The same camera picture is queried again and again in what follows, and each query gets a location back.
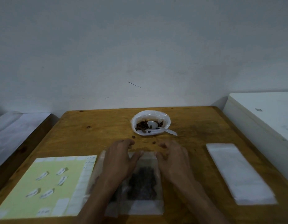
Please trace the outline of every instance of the white plastic packaging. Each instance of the white plastic packaging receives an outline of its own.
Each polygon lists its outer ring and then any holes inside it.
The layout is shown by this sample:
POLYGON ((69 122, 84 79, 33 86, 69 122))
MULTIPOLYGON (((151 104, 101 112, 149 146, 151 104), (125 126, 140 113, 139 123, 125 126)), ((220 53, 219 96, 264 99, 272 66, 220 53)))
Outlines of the white plastic packaging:
MULTIPOLYGON (((133 172, 133 174, 138 174, 139 170, 143 168, 149 168, 149 170, 153 170, 154 174, 154 186, 153 193, 156 193, 156 196, 153 199, 146 200, 129 200, 129 192, 132 190, 130 185, 130 179, 133 177, 130 176, 126 180, 122 182, 122 192, 120 198, 120 214, 121 215, 162 215, 164 213, 164 199, 162 193, 162 183, 160 177, 160 170, 158 168, 158 161, 153 152, 144 152, 142 157, 138 160, 137 166, 133 172)), ((141 196, 143 191, 147 192, 145 186, 149 184, 141 185, 139 194, 134 194, 141 196)))
POLYGON ((276 204, 275 195, 234 144, 206 144, 236 204, 276 204))
MULTIPOLYGON (((89 199, 91 191, 93 190, 96 181, 98 180, 99 176, 101 175, 101 173, 103 171, 104 158, 105 158, 105 150, 100 153, 98 160, 96 161, 96 164, 94 166, 94 169, 92 171, 92 174, 91 174, 89 182, 88 182, 88 186, 86 189, 86 195, 83 198, 83 205, 89 199)), ((121 187, 119 187, 116 190, 116 192, 114 193, 114 195, 112 196, 112 198, 111 198, 111 200, 110 200, 110 202, 106 208, 105 216, 114 217, 114 218, 118 217, 120 194, 121 194, 121 187)))
POLYGON ((150 130, 147 130, 146 133, 143 133, 140 130, 136 131, 137 123, 143 120, 151 120, 151 121, 157 120, 158 122, 164 121, 162 127, 166 129, 168 129, 171 124, 170 117, 164 112, 152 111, 152 110, 145 110, 145 111, 139 112, 131 119, 131 128, 136 134, 141 135, 141 136, 151 136, 151 135, 156 135, 156 134, 160 134, 164 132, 164 130, 161 130, 161 129, 150 129, 150 130))

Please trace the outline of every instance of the spoon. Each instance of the spoon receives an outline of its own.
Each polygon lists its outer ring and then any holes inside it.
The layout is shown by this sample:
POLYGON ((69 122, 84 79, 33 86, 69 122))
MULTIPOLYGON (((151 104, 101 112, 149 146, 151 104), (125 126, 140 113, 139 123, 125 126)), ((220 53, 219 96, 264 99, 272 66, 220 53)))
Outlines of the spoon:
POLYGON ((175 131, 159 127, 159 125, 155 121, 148 121, 147 124, 149 127, 151 126, 152 129, 160 128, 161 130, 166 131, 167 133, 177 136, 177 133, 175 131))

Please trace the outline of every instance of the person's right hand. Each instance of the person's right hand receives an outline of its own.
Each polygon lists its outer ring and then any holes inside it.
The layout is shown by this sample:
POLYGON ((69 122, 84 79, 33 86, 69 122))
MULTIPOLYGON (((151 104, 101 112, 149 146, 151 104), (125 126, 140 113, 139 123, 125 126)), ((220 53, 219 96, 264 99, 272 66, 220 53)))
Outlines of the person's right hand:
POLYGON ((175 140, 166 140, 159 144, 167 148, 168 158, 164 159, 160 152, 155 155, 159 162, 159 168, 164 177, 177 187, 188 181, 194 180, 187 150, 175 140))

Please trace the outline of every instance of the sealed bag of raisins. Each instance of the sealed bag of raisins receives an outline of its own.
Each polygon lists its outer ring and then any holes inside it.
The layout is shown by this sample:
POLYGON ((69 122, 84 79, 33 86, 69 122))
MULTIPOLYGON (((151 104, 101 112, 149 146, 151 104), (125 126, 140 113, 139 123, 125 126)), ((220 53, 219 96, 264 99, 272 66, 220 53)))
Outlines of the sealed bag of raisins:
MULTIPOLYGON (((103 171, 103 163, 105 158, 105 150, 101 152, 99 155, 96 164, 94 166, 94 169, 92 171, 91 177, 88 182, 88 186, 86 189, 86 195, 84 196, 84 204, 88 200, 96 181, 99 179, 102 171, 103 171)), ((121 195, 121 186, 118 187, 118 189, 113 194, 112 198, 109 201, 109 204, 105 211, 105 216, 107 217, 118 217, 119 214, 119 202, 120 202, 120 195, 121 195)))
POLYGON ((158 161, 153 152, 144 152, 132 175, 122 182, 121 215, 161 215, 164 200, 158 161))

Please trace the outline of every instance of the clear plastic pouch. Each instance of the clear plastic pouch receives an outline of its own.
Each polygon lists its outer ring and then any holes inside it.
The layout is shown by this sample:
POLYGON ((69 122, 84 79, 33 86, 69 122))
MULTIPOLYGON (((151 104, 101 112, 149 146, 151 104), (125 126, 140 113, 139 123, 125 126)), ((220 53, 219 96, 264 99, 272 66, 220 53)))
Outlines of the clear plastic pouch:
POLYGON ((148 130, 146 133, 143 133, 142 131, 138 130, 136 131, 137 123, 141 122, 142 120, 157 120, 158 122, 164 121, 163 128, 168 129, 171 124, 170 117, 164 113, 159 111, 152 111, 152 110, 145 110, 142 112, 137 113, 132 119, 131 119, 131 128, 133 131, 141 136, 151 136, 156 135, 164 132, 164 130, 161 129, 150 129, 150 133, 148 133, 148 130))
MULTIPOLYGON (((88 186, 86 189, 86 195, 83 198, 83 205, 89 199, 89 196, 94 188, 96 181, 99 179, 103 171, 103 163, 105 158, 105 150, 102 151, 97 159, 97 162, 94 166, 92 174, 90 176, 88 186)), ((105 211, 105 216, 107 217, 118 217, 119 214, 119 203, 120 203, 121 187, 118 187, 116 192, 113 194, 112 198, 109 201, 109 204, 105 211)))
POLYGON ((133 174, 122 182, 121 215, 162 215, 164 199, 158 161, 153 152, 144 152, 133 174))

